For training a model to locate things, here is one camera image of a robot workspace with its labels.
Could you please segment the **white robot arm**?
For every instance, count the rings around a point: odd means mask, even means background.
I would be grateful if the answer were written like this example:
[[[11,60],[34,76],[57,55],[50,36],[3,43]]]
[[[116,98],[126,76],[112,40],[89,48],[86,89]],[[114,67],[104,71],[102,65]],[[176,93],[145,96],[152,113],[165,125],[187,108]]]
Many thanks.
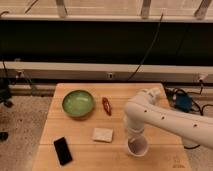
[[[213,118],[187,114],[155,105],[158,88],[142,89],[124,105],[124,123],[132,134],[150,124],[213,149]]]

